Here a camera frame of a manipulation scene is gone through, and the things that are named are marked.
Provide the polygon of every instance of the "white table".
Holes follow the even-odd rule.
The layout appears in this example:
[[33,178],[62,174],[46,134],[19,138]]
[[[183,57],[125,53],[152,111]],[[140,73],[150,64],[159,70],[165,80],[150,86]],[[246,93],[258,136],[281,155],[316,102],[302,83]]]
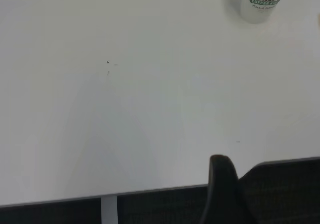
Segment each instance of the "white table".
[[0,205],[320,155],[319,0],[1,0]]

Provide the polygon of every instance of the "green logo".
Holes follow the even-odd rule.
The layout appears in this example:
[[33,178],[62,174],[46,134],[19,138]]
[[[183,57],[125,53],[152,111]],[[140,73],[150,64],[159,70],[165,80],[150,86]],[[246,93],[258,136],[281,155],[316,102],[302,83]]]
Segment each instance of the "green logo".
[[257,4],[257,5],[276,5],[279,3],[280,0],[276,1],[263,1],[263,0],[250,0],[251,3]]

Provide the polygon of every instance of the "dark floor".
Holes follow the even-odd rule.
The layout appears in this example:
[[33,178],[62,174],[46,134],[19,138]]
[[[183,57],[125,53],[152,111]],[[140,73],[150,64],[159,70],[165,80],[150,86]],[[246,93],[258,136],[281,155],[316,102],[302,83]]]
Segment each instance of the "dark floor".
[[[240,180],[249,207],[262,224],[320,224],[320,161],[260,166]],[[196,224],[206,188],[118,197],[119,224]],[[100,224],[101,200],[0,209],[0,224]]]

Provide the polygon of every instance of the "table surface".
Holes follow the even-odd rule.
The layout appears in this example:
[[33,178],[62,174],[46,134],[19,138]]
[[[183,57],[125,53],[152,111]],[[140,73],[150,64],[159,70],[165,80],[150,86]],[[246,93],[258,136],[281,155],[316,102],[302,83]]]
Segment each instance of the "table surface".
[[1,0],[0,205],[320,155],[319,0]]

